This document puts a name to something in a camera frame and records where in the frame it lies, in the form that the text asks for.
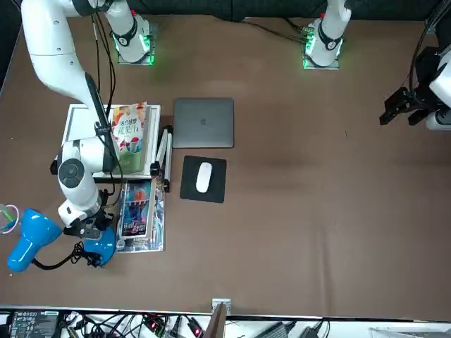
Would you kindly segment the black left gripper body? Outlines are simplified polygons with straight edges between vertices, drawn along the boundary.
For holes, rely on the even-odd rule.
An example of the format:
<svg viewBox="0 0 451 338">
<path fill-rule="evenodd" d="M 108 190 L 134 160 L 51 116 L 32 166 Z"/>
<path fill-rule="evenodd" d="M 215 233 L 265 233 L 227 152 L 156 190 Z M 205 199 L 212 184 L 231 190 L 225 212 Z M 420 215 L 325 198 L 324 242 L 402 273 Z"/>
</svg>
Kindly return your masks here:
<svg viewBox="0 0 451 338">
<path fill-rule="evenodd" d="M 410 80 L 410 108 L 435 109 L 441 105 L 441 88 L 439 86 L 439 48 L 427 46 L 416 57 L 413 79 Z"/>
</svg>

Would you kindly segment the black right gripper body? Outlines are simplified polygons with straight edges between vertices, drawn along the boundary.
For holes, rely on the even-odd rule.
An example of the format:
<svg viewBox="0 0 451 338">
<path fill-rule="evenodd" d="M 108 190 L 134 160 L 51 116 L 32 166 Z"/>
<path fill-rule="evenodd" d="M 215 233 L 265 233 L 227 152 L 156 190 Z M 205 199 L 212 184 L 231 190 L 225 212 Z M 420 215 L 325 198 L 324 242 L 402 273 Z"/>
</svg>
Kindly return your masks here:
<svg viewBox="0 0 451 338">
<path fill-rule="evenodd" d="M 86 219 L 86 226 L 88 228 L 95 228 L 99 231 L 104 231 L 113 223 L 114 214 L 100 208 L 91 218 Z"/>
</svg>

